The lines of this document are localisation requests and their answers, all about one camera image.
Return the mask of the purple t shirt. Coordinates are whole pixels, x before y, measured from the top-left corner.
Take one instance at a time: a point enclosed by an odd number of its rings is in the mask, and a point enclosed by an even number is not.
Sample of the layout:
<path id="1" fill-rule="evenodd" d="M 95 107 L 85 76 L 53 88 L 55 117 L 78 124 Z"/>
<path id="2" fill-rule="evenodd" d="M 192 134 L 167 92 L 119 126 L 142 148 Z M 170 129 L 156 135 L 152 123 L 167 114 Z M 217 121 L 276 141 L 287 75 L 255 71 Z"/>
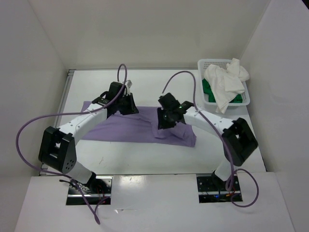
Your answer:
<path id="1" fill-rule="evenodd" d="M 117 112 L 97 124 L 82 139 L 195 147 L 197 137 L 192 126 L 178 123 L 173 128 L 159 130 L 156 107 L 139 106 L 138 111 L 125 116 Z"/>

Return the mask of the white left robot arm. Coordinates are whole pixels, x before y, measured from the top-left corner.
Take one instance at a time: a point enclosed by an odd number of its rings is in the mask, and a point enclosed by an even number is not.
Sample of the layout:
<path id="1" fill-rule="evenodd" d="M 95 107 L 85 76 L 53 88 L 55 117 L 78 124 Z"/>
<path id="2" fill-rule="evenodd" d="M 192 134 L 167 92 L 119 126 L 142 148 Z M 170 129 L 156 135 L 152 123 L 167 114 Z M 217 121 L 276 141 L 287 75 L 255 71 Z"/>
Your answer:
<path id="1" fill-rule="evenodd" d="M 85 193 L 102 192 L 103 182 L 77 161 L 76 145 L 95 126 L 116 112 L 122 115 L 139 112 L 130 92 L 131 86 L 130 80 L 123 84 L 112 82 L 109 90 L 95 98 L 82 115 L 58 128 L 48 127 L 43 133 L 39 161 L 75 179 Z"/>

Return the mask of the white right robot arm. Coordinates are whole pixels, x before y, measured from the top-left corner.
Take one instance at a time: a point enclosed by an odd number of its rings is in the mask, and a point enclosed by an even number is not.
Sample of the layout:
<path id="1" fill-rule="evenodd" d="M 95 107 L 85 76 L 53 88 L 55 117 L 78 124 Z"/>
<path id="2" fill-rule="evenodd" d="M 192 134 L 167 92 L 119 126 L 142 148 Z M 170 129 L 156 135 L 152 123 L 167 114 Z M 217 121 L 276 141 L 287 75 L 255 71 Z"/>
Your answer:
<path id="1" fill-rule="evenodd" d="M 157 108 L 158 128 L 169 129 L 182 123 L 202 129 L 218 137 L 223 143 L 225 159 L 212 174 L 217 190 L 230 189 L 231 176 L 257 149 L 258 142 L 247 121 L 232 120 L 209 113 L 189 101 L 179 103 L 171 93 L 160 96 Z"/>

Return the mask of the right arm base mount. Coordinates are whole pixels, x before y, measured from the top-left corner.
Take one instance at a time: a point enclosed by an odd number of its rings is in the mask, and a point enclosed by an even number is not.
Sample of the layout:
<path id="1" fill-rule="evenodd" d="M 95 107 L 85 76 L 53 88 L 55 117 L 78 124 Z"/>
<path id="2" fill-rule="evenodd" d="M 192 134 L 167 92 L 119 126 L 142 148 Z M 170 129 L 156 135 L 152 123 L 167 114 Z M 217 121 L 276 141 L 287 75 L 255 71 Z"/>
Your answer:
<path id="1" fill-rule="evenodd" d="M 233 201 L 242 202 L 239 179 L 234 175 L 234 185 L 231 191 L 226 191 L 225 184 L 215 185 L 211 174 L 198 174 L 197 190 L 199 203 L 225 203 Z"/>

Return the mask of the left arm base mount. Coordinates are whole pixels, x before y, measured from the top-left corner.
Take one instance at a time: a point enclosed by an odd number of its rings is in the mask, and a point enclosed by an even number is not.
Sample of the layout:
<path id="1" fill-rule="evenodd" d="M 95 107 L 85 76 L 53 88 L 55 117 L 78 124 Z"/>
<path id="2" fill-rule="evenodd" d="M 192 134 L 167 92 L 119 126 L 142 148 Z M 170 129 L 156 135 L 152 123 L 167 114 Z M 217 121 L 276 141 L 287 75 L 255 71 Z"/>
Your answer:
<path id="1" fill-rule="evenodd" d="M 94 187 L 87 188 L 78 183 L 78 186 L 84 194 L 86 200 L 91 206 L 110 205 L 112 191 L 112 176 L 99 176 Z M 82 194 L 72 182 L 69 183 L 66 205 L 86 205 Z"/>

